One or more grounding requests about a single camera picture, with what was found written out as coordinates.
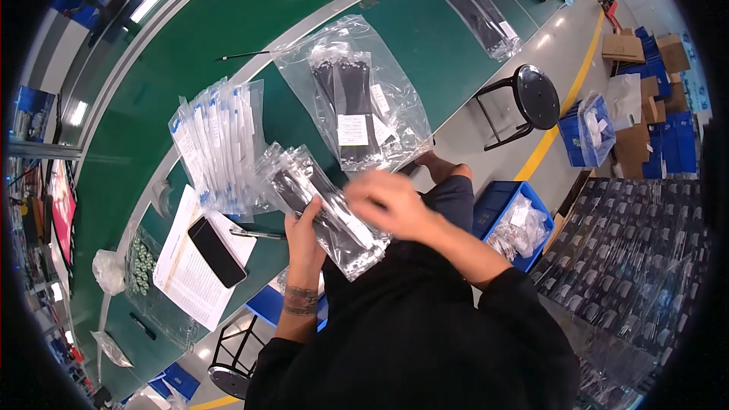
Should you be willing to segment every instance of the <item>pen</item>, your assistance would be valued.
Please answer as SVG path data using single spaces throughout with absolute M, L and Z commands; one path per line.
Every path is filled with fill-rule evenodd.
M 233 236 L 242 236 L 242 237 L 264 237 L 269 240 L 279 240 L 279 241 L 285 241 L 286 240 L 286 234 L 279 234 L 279 233 L 262 233 L 262 232 L 249 232 L 248 230 L 244 229 L 230 229 L 230 234 Z
M 132 317 L 132 320 L 134 320 L 134 323 L 136 323 L 137 326 L 141 328 L 142 331 L 144 331 L 145 334 L 147 334 L 151 340 L 156 340 L 157 335 L 150 331 L 150 329 L 144 325 L 144 323 L 141 323 L 141 320 L 137 318 L 135 314 L 132 314 L 132 312 L 129 312 L 129 316 Z

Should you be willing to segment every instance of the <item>paper sheet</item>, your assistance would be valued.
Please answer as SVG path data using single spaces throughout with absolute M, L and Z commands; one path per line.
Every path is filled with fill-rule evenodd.
M 180 309 L 208 330 L 215 331 L 235 287 L 228 289 L 223 286 L 187 236 L 187 229 L 202 214 L 195 190 L 186 186 L 152 280 L 155 287 Z M 207 218 L 233 258 L 245 267 L 256 238 L 230 234 L 229 230 L 235 223 L 223 214 L 208 213 Z

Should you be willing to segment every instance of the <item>black marker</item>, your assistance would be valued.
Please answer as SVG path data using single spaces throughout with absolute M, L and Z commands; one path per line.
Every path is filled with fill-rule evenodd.
M 137 318 L 135 314 L 132 314 L 132 312 L 129 312 L 129 316 L 132 317 L 132 320 L 134 320 L 134 323 L 137 324 L 141 328 L 142 331 L 144 331 L 145 334 L 147 334 L 151 340 L 156 340 L 157 335 L 150 331 L 150 329 L 144 325 L 144 323 L 141 323 L 141 320 Z

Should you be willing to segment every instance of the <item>gray floor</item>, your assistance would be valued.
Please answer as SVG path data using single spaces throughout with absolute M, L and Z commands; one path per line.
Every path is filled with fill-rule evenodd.
M 522 51 L 509 60 L 492 81 L 509 76 L 518 65 L 530 63 L 547 73 L 557 88 L 560 99 L 565 99 L 585 59 L 600 14 L 601 9 L 596 0 L 576 0 L 573 6 L 561 9 L 524 44 Z M 624 27 L 637 27 L 633 15 L 624 4 L 618 6 L 617 18 Z M 612 33 L 606 20 L 602 32 Z M 600 40 L 579 90 L 578 99 L 592 90 L 602 93 L 606 91 L 610 63 L 601 58 L 601 47 Z M 519 113 L 508 89 L 484 95 L 481 100 L 502 136 L 508 136 L 520 123 Z M 454 163 L 468 164 L 474 172 L 474 191 L 478 195 L 492 180 L 513 180 L 542 140 L 543 134 L 544 132 L 534 131 L 519 141 L 484 152 L 483 146 L 493 142 L 495 138 L 478 104 L 471 101 L 436 132 L 436 153 Z M 570 167 L 564 144 L 560 136 L 557 136 L 533 171 L 529 183 L 547 208 L 554 211 L 570 190 L 580 170 L 581 168 Z M 419 169 L 413 174 L 413 180 L 420 191 L 433 187 L 427 171 Z M 249 323 L 250 317 L 249 313 L 245 314 L 241 323 Z M 274 329 L 259 322 L 255 331 L 262 339 L 268 340 Z M 226 404 L 228 401 L 215 402 L 226 397 L 206 376 L 218 336 L 219 332 L 206 336 L 196 346 L 194 353 L 185 355 L 178 361 L 180 366 L 200 380 L 200 387 L 190 402 L 191 408 L 205 403 L 209 404 L 198 409 L 220 407 L 228 410 L 243 407 L 241 401 L 232 404 Z M 260 349 L 254 344 L 255 342 L 249 342 L 244 350 L 244 362 L 247 364 L 252 363 Z M 146 410 L 157 406 L 142 397 L 135 399 L 128 408 Z

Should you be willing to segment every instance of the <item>stool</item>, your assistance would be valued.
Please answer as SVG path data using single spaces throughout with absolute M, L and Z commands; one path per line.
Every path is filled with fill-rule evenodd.
M 256 324 L 256 320 L 258 320 L 258 315 L 254 315 L 251 319 L 251 324 L 248 326 L 247 329 L 244 329 L 240 332 L 237 332 L 235 334 L 230 334 L 229 336 L 225 335 L 225 331 L 238 319 L 233 320 L 229 324 L 225 325 L 223 329 L 220 332 L 220 337 L 218 338 L 218 344 L 215 347 L 215 355 L 213 355 L 213 362 L 208 367 L 208 375 L 210 376 L 211 381 L 215 384 L 216 387 L 219 387 L 221 391 L 224 393 L 236 397 L 241 400 L 245 400 L 246 398 L 246 392 L 248 391 L 248 385 L 251 382 L 251 377 L 253 376 L 253 372 L 256 369 L 256 363 L 257 361 L 253 362 L 253 366 L 251 366 L 250 369 L 246 368 L 241 361 L 239 360 L 241 357 L 241 353 L 243 352 L 243 348 L 246 346 L 246 343 L 248 342 L 248 339 L 253 336 L 258 342 L 260 342 L 261 345 L 265 345 L 265 343 L 260 339 L 260 337 L 256 336 L 256 333 L 253 332 L 253 326 Z M 243 336 L 243 340 L 241 341 L 241 345 L 238 347 L 238 351 L 233 355 L 224 345 L 223 341 L 232 339 L 233 337 L 237 336 Z M 230 356 L 232 356 L 232 363 L 226 364 L 223 362 L 218 362 L 218 353 L 220 349 L 225 350 Z
M 514 93 L 516 106 L 519 113 L 524 117 L 526 123 L 522 123 L 516 127 L 516 133 L 502 140 L 499 133 L 488 117 L 486 108 L 478 98 L 487 92 L 495 91 L 497 88 L 511 87 Z M 556 89 L 552 85 L 549 77 L 547 77 L 541 69 L 533 65 L 522 65 L 516 69 L 513 76 L 505 77 L 489 86 L 481 88 L 476 95 L 473 96 L 481 106 L 481 111 L 486 116 L 488 125 L 494 131 L 497 143 L 485 146 L 483 150 L 491 150 L 498 148 L 508 142 L 516 141 L 519 138 L 530 134 L 532 130 L 549 130 L 559 120 L 559 96 Z

